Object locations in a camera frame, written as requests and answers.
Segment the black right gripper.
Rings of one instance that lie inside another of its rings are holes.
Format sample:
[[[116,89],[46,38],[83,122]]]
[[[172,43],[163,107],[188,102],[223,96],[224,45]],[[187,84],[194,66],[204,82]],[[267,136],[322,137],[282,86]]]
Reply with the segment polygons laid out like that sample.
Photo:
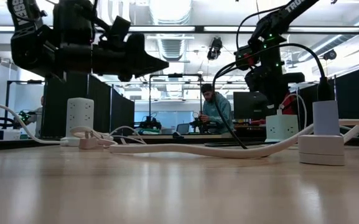
[[[302,83],[305,75],[302,72],[283,74],[280,50],[268,50],[270,45],[245,45],[235,52],[235,67],[238,70],[250,70],[245,82],[251,92],[260,92],[276,109],[289,93],[290,83]]]

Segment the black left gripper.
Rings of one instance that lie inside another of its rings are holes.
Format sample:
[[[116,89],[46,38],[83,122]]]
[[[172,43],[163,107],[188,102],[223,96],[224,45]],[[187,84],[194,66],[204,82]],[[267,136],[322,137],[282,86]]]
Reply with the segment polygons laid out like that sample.
[[[145,51],[145,35],[127,36],[131,23],[116,16],[111,25],[100,19],[96,3],[60,1],[53,10],[56,71],[116,75],[128,82],[169,67]]]

